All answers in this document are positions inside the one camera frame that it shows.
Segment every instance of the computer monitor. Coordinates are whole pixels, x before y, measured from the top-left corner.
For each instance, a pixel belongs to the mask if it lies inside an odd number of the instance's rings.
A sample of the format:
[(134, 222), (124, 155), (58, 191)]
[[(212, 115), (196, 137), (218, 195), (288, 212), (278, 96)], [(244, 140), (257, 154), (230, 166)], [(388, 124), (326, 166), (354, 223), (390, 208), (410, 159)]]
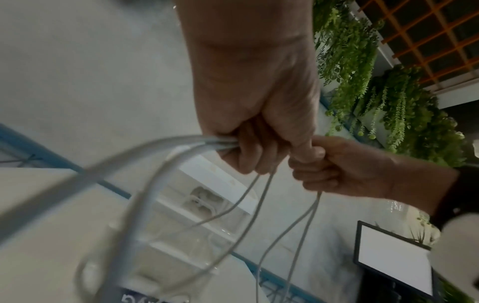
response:
[(426, 298), (437, 298), (438, 279), (428, 254), (430, 248), (379, 227), (358, 221), (354, 263)]

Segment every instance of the person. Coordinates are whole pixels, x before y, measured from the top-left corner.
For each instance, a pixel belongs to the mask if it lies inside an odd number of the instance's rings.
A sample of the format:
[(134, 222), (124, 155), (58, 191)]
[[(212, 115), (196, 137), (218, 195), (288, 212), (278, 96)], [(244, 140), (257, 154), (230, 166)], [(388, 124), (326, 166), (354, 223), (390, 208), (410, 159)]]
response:
[(288, 154), (307, 190), (393, 199), (442, 229), (433, 268), (479, 300), (477, 170), (313, 136), (319, 101), (312, 0), (176, 0), (205, 134), (234, 135), (221, 157), (239, 172), (272, 171)]

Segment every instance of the orange grid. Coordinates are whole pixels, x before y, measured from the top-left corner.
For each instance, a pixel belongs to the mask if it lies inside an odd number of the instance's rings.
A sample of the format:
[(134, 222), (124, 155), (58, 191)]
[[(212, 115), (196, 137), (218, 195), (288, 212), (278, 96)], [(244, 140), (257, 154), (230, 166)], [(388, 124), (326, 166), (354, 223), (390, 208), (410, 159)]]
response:
[[(397, 31), (396, 34), (387, 37), (383, 39), (381, 42), (382, 43), (388, 43), (392, 40), (394, 40), (397, 37), (401, 37), (406, 44), (408, 45), (408, 48), (396, 53), (393, 57), (398, 58), (408, 52), (412, 52), (416, 59), (418, 60), (420, 66), (424, 68), (426, 73), (428, 74), (427, 78), (424, 78), (421, 80), (421, 83), (426, 83), (429, 81), (433, 81), (438, 88), (441, 88), (439, 78), (442, 76), (445, 76), (447, 74), (450, 74), (452, 72), (458, 71), (458, 70), (467, 70), (470, 73), (472, 73), (474, 78), (479, 77), (477, 74), (476, 70), (474, 69), (474, 65), (479, 63), (479, 57), (475, 57), (472, 59), (468, 59), (466, 52), (464, 51), (464, 47), (467, 45), (470, 45), (476, 41), (479, 41), (479, 32), (472, 37), (469, 37), (463, 41), (458, 41), (456, 35), (453, 32), (453, 28), (456, 26), (476, 17), (479, 15), (479, 10), (478, 11), (472, 11), (457, 20), (453, 22), (447, 22), (446, 18), (444, 17), (443, 13), (441, 12), (441, 9), (454, 0), (444, 0), (440, 4), (435, 4), (433, 0), (424, 0), (426, 4), (429, 6), (430, 11), (427, 12), (426, 14), (416, 18), (415, 20), (411, 21), (410, 23), (406, 24), (405, 26), (401, 26), (399, 22), (397, 21), (396, 17), (394, 17), (394, 13), (399, 10), (401, 7), (403, 7), (405, 4), (407, 4), (410, 0), (403, 0), (400, 2), (397, 6), (395, 6), (393, 9), (389, 10), (386, 4), (384, 3), (383, 0), (368, 0), (363, 6), (360, 7), (359, 11), (364, 10), (368, 5), (370, 5), (372, 2), (375, 2), (379, 8), (381, 9), (382, 13), (384, 16), (380, 20), (389, 20), (390, 23), (393, 25), (394, 29)], [(422, 40), (413, 43), (409, 35), (407, 34), (407, 30), (421, 22), (422, 20), (426, 19), (427, 17), (434, 15), (436, 19), (439, 21), (439, 23), (442, 26), (442, 30), (439, 32), (432, 34), (426, 38), (423, 38)], [(446, 34), (451, 41), (451, 44), (453, 45), (452, 48), (445, 49), (440, 51), (437, 54), (431, 55), (429, 57), (424, 58), (421, 52), (417, 49), (419, 46), (433, 40), (436, 37), (439, 37), (442, 34)], [(452, 66), (445, 68), (443, 70), (440, 70), (436, 73), (433, 73), (430, 66), (428, 65), (429, 62), (435, 61), (441, 57), (444, 57), (450, 53), (456, 52), (459, 54), (459, 57), (462, 60), (462, 64), (457, 65), (457, 66)]]

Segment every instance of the monitor screen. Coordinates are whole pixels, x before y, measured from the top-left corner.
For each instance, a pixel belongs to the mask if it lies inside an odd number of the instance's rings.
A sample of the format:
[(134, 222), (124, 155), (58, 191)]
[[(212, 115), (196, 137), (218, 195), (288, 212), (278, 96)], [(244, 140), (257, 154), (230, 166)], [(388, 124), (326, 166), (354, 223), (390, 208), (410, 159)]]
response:
[(433, 296), (429, 250), (360, 223), (355, 261)]

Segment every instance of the hand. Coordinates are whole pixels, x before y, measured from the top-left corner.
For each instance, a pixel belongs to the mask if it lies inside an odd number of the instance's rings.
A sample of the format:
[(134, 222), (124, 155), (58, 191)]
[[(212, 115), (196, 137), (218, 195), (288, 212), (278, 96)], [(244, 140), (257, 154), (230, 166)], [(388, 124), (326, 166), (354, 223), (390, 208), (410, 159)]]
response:
[(177, 0), (203, 133), (235, 135), (222, 158), (270, 172), (291, 152), (313, 161), (319, 87), (310, 0)]
[(311, 191), (347, 196), (388, 198), (394, 185), (392, 155), (341, 137), (314, 136), (313, 146), (326, 150), (323, 160), (301, 163), (289, 159), (293, 177)]

